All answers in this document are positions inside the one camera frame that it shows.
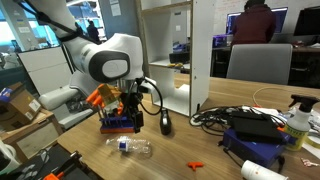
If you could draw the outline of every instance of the spray bottle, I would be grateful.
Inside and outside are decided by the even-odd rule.
[[[311,114],[312,106],[317,102],[320,102],[320,99],[295,94],[291,95],[291,98],[293,99],[293,102],[289,107],[292,107],[298,102],[301,104],[299,109],[296,110],[296,114],[288,119],[284,128],[284,132],[291,135],[286,148],[291,151],[299,151],[311,128],[308,119]]]

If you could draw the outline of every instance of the computer monitor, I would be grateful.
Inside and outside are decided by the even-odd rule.
[[[294,36],[320,35],[320,8],[301,10],[294,30]]]
[[[281,33],[288,8],[287,7],[274,8],[274,9],[271,9],[271,11],[276,15],[275,33]],[[233,29],[235,20],[240,14],[241,13],[230,13],[227,15],[226,34],[233,34],[232,29]]]

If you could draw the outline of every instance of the plastic bottle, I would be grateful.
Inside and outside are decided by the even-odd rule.
[[[106,144],[122,152],[151,153],[151,144],[144,139],[131,139],[128,136],[120,136],[117,139],[108,139]]]
[[[241,175],[247,180],[287,180],[288,177],[282,176],[249,160],[244,162],[241,168]]]
[[[310,130],[310,124],[308,122],[311,115],[312,106],[320,102],[318,98],[301,95],[291,95],[294,100],[289,107],[292,107],[296,103],[300,102],[299,109],[292,118],[289,118],[284,128],[284,132],[291,135],[289,142],[286,146],[288,150],[299,151],[301,146],[308,135]]]

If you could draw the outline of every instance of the bottle cap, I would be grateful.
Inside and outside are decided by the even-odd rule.
[[[293,102],[289,105],[289,107],[292,107],[296,103],[300,102],[299,110],[302,112],[309,113],[312,110],[312,107],[314,104],[320,102],[320,99],[312,96],[302,96],[302,95],[291,95],[291,98],[293,99]]]

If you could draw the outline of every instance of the office chair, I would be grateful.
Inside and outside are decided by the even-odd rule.
[[[287,85],[291,56],[291,44],[234,45],[227,78]]]

